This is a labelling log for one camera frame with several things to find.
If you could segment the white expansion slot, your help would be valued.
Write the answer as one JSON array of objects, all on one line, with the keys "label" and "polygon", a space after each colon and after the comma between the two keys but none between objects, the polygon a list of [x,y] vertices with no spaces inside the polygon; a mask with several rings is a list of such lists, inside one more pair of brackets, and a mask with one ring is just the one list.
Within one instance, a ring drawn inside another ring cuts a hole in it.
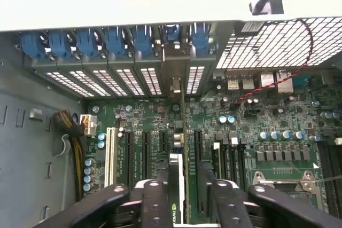
[{"label": "white expansion slot", "polygon": [[105,178],[104,187],[116,184],[118,151],[118,128],[106,129]]}]

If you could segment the white power connector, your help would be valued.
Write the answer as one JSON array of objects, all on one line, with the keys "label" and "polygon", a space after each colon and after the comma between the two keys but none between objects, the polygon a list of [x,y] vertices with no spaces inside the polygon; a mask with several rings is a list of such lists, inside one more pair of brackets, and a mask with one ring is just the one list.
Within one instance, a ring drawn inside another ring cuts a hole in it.
[{"label": "white power connector", "polygon": [[86,136],[95,136],[97,131],[97,116],[81,114],[80,125],[84,126],[84,134]]}]

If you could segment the CPU socket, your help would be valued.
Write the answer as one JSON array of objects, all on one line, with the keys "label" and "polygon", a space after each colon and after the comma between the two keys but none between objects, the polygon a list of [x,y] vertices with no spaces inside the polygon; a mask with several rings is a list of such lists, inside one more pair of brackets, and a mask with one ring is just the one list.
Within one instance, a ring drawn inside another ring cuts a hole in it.
[{"label": "CPU socket", "polygon": [[298,179],[267,179],[261,171],[257,171],[252,185],[268,185],[313,207],[325,210],[318,180],[311,171],[305,170],[302,178]]}]

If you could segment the blue card retention clip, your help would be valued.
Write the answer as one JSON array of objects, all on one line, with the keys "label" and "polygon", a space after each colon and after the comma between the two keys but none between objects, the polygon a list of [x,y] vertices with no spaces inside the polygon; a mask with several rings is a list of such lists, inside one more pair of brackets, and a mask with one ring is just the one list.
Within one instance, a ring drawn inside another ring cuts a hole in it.
[{"label": "blue card retention clip", "polygon": [[149,25],[137,25],[133,29],[134,47],[143,56],[152,54],[151,27]]},{"label": "blue card retention clip", "polygon": [[163,26],[163,37],[165,42],[179,42],[180,41],[180,25],[168,24]]},{"label": "blue card retention clip", "polygon": [[115,56],[126,53],[122,27],[108,27],[104,30],[106,48]]},{"label": "blue card retention clip", "polygon": [[45,47],[40,38],[40,32],[22,32],[20,34],[21,48],[23,52],[34,58],[45,58]]},{"label": "blue card retention clip", "polygon": [[61,58],[72,56],[71,43],[64,30],[49,31],[49,44],[51,52]]},{"label": "blue card retention clip", "polygon": [[193,23],[190,38],[196,54],[205,54],[209,48],[209,25],[205,22]]},{"label": "blue card retention clip", "polygon": [[77,47],[83,54],[90,58],[98,56],[98,46],[95,37],[95,31],[93,29],[78,29],[76,37]]}]

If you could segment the open black PC case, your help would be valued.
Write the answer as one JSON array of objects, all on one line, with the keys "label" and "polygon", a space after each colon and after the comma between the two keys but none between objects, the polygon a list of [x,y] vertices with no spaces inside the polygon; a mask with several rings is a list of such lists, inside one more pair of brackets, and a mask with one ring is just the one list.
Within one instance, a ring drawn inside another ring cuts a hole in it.
[{"label": "open black PC case", "polygon": [[[216,56],[216,68],[212,73],[205,93],[187,96],[186,99],[205,99],[208,97],[233,97],[233,108],[240,108],[249,99],[266,97],[285,99],[289,96],[305,95],[307,99],[336,97],[342,111],[342,17],[295,19],[285,21],[262,21],[235,23],[219,22],[209,25],[209,48],[205,54],[196,54],[191,43],[191,25],[180,25],[180,41],[165,42],[164,25],[152,25],[152,54],[164,61],[165,46],[189,50],[191,59],[206,54]],[[124,56],[134,59],[137,51],[134,47],[133,29],[135,26],[118,26],[123,29],[126,53]],[[112,54],[105,44],[104,30],[108,27],[90,28],[95,31],[98,56],[89,59],[109,59]],[[78,29],[64,30],[71,43],[70,58],[83,60],[87,57],[77,47]],[[45,58],[39,60],[58,60],[49,44],[49,31],[41,30],[40,38],[45,47]],[[88,99],[75,96],[48,81],[40,78],[23,65],[26,55],[20,42],[20,34],[0,33],[0,93],[5,92],[28,100],[38,100],[47,92],[56,93],[70,100],[76,100],[81,108],[79,114],[68,109],[53,113],[54,125],[62,132],[63,151],[71,152],[75,200],[86,196],[83,190],[83,173],[86,167],[86,148],[89,136],[84,134],[80,125],[80,115],[89,114],[89,107],[98,101],[117,99],[166,99],[169,88],[164,85],[162,67],[160,74],[164,96]],[[184,211],[184,175],[179,155],[169,156],[169,171],[172,175],[165,183],[172,185],[173,208]]]}]

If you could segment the green Dell motherboard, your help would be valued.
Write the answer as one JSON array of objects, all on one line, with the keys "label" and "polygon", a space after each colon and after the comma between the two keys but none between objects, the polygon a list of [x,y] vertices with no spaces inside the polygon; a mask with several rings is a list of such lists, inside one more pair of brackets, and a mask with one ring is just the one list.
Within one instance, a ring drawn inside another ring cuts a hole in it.
[{"label": "green Dell motherboard", "polygon": [[[231,179],[231,139],[246,139],[245,168],[248,187],[254,174],[261,171],[267,179],[298,179],[305,170],[311,171],[316,180],[322,179],[320,155],[317,143],[322,141],[329,151],[330,145],[342,145],[342,111],[336,97],[307,99],[305,95],[285,99],[256,97],[240,108],[233,108],[233,97],[208,97],[186,99],[186,126],[189,154],[190,223],[208,221],[206,202],[204,212],[197,211],[194,131],[201,130],[203,164],[214,173],[213,143],[221,145],[221,170],[223,170],[223,146],[229,146],[229,170]],[[183,166],[181,148],[182,120],[179,104],[166,99],[117,99],[98,101],[90,105],[90,115],[97,116],[95,136],[87,140],[86,163],[83,173],[85,195],[104,188],[106,129],[118,128],[116,182],[127,185],[126,133],[134,134],[134,186],[142,178],[142,134],[151,133],[151,178],[166,181],[169,156],[177,154]],[[159,132],[168,134],[168,151],[159,152]],[[342,201],[328,205],[325,187],[319,183],[326,212],[342,219]]]}]

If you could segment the RAM slot with white latches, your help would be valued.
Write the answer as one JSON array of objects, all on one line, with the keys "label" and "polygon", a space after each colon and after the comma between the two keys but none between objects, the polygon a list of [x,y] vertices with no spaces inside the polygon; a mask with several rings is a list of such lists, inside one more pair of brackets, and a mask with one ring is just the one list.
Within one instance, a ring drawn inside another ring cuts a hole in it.
[{"label": "RAM slot with white latches", "polygon": [[239,146],[238,146],[238,138],[232,137],[231,139],[231,179],[239,186],[240,185],[240,179],[239,179],[239,159],[238,159],[238,153],[239,153]]},{"label": "RAM slot with white latches", "polygon": [[214,169],[214,173],[215,173],[215,177],[217,180],[218,179],[218,166],[217,166],[217,149],[219,148],[220,143],[219,142],[214,142],[213,143],[213,153],[212,153],[212,157],[213,157],[213,169]]},{"label": "RAM slot with white latches", "polygon": [[323,175],[323,184],[327,196],[328,205],[336,206],[335,202],[335,188],[332,181],[328,181],[328,178],[333,177],[333,172],[330,164],[330,155],[327,146],[324,142],[320,141],[317,143],[318,152],[320,155],[321,170]]}]

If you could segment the perforated metal slot cover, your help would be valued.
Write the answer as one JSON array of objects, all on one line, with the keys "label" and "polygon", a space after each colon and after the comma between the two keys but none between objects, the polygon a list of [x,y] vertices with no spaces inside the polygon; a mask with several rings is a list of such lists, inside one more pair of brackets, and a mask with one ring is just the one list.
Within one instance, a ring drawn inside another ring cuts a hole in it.
[{"label": "perforated metal slot cover", "polygon": [[108,67],[112,75],[127,91],[129,97],[136,98],[145,96],[142,81],[137,75],[133,58],[117,58],[111,55],[108,59]]},{"label": "perforated metal slot cover", "polygon": [[56,60],[38,60],[29,56],[24,56],[23,59],[23,65],[27,70],[48,81],[54,87],[59,87],[81,98],[95,99],[99,97],[99,94],[93,89],[72,76],[69,73],[69,68],[61,68],[57,64]]},{"label": "perforated metal slot cover", "polygon": [[86,89],[94,98],[114,97],[114,92],[106,86],[81,60],[58,58],[56,65],[67,78]]},{"label": "perforated metal slot cover", "polygon": [[205,93],[215,68],[215,55],[206,54],[190,59],[186,67],[185,94],[198,96]]},{"label": "perforated metal slot cover", "polygon": [[82,60],[82,67],[92,79],[108,91],[113,98],[128,98],[130,90],[127,88],[120,76],[108,64],[107,59]]},{"label": "perforated metal slot cover", "polygon": [[142,83],[144,92],[149,97],[164,96],[160,74],[161,61],[154,55],[143,57],[140,52],[135,55],[135,71]]}]

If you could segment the black RAM slot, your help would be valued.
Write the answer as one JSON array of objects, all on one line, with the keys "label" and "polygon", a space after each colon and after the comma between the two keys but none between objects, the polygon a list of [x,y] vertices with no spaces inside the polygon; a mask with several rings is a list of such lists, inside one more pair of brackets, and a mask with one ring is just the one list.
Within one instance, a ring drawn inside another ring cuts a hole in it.
[{"label": "black RAM slot", "polygon": [[245,168],[245,146],[247,142],[245,138],[240,140],[240,148],[239,148],[239,164],[240,164],[240,185],[241,188],[246,191],[248,187],[247,177],[246,177],[246,168]]},{"label": "black RAM slot", "polygon": [[330,145],[330,164],[337,199],[342,201],[342,145]]},{"label": "black RAM slot", "polygon": [[229,170],[229,146],[224,145],[223,146],[223,170],[224,170],[224,179],[229,180],[230,179],[230,170]]}]

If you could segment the grey power supply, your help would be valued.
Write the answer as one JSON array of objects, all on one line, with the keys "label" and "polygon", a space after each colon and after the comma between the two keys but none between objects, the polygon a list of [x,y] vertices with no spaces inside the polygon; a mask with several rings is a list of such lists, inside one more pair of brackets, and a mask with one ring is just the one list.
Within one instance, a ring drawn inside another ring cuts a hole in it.
[{"label": "grey power supply", "polygon": [[75,204],[72,154],[52,119],[60,109],[81,112],[52,92],[38,100],[0,93],[0,228],[31,228]]}]

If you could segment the short black expansion slot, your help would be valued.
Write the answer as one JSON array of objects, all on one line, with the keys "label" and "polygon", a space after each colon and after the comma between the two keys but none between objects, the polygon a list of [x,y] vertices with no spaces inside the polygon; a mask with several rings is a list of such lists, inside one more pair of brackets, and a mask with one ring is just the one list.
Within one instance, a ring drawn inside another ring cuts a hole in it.
[{"label": "short black expansion slot", "polygon": [[166,131],[159,132],[159,152],[164,153],[168,151],[168,134]]}]

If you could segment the long black expansion slot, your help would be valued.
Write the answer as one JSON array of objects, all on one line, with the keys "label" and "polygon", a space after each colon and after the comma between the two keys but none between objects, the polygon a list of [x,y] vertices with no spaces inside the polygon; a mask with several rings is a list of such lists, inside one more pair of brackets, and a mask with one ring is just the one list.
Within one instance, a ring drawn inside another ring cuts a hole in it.
[{"label": "long black expansion slot", "polygon": [[127,186],[130,190],[134,187],[134,134],[126,133],[126,160],[127,160]]},{"label": "long black expansion slot", "polygon": [[142,178],[151,178],[151,133],[143,131],[142,134]]},{"label": "long black expansion slot", "polygon": [[195,147],[195,169],[196,169],[196,201],[197,201],[197,211],[199,213],[204,212],[204,205],[201,198],[201,189],[200,189],[200,174],[199,174],[199,163],[202,158],[202,134],[201,130],[194,131],[194,147]]}]

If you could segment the RAM stick with white label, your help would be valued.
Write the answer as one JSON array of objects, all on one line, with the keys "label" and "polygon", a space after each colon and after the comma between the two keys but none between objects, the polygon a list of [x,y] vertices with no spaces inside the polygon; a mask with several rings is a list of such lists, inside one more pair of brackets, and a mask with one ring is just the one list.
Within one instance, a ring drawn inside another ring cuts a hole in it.
[{"label": "RAM stick with white label", "polygon": [[221,170],[221,150],[220,150],[220,145],[219,148],[217,149],[217,166],[218,166],[218,179],[222,179],[222,170]]}]

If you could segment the thin locking lever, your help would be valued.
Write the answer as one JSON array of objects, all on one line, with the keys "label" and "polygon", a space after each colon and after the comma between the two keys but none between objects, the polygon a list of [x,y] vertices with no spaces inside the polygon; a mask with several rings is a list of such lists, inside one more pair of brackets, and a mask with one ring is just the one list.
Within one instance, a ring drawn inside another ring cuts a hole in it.
[{"label": "thin locking lever", "polygon": [[342,175],[318,179],[315,181],[315,183],[325,183],[325,182],[330,182],[330,181],[339,180],[339,179],[342,179]]}]

